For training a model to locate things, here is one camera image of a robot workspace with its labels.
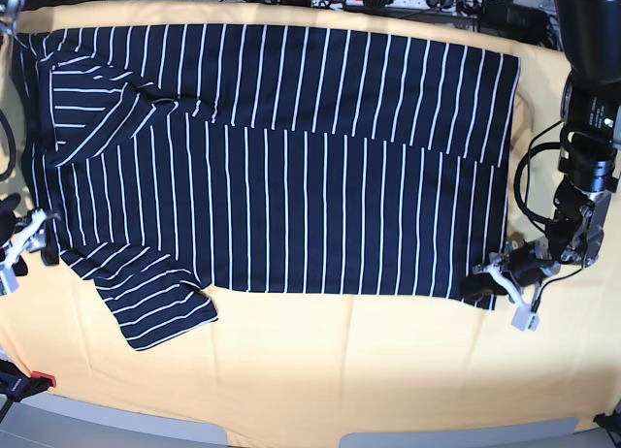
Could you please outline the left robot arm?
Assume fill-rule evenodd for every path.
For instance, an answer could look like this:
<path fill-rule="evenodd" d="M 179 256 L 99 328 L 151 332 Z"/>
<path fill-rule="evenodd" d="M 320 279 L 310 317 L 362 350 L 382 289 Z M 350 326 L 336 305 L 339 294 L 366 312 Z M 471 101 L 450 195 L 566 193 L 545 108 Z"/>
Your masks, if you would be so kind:
<path fill-rule="evenodd" d="M 517 165 L 513 190 L 520 211 L 541 232 L 536 240 L 507 245 L 473 267 L 461 282 L 464 302 L 509 296 L 522 300 L 525 288 L 536 292 L 528 310 L 537 311 L 546 286 L 563 266 L 580 271 L 599 257 L 604 224 L 619 176 L 620 149 L 620 0 L 554 0 L 564 54 L 571 72 L 560 105 L 560 138 L 532 139 Z M 554 197 L 554 213 L 532 211 L 531 161 L 547 150 L 559 151 L 563 178 Z"/>

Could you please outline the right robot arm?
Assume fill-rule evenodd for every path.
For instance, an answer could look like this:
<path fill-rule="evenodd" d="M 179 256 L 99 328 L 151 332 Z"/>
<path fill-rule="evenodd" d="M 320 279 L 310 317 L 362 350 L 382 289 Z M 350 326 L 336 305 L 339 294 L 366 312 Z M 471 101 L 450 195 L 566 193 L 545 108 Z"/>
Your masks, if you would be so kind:
<path fill-rule="evenodd" d="M 26 0 L 1 0 L 1 81 L 9 81 L 14 42 L 17 40 L 17 17 Z M 46 266 L 59 263 L 52 247 L 51 223 L 58 213 L 35 207 L 19 216 L 16 210 L 21 195 L 11 193 L 1 198 L 1 284 L 6 294 L 17 288 L 17 279 L 28 274 L 22 254 L 40 253 Z"/>

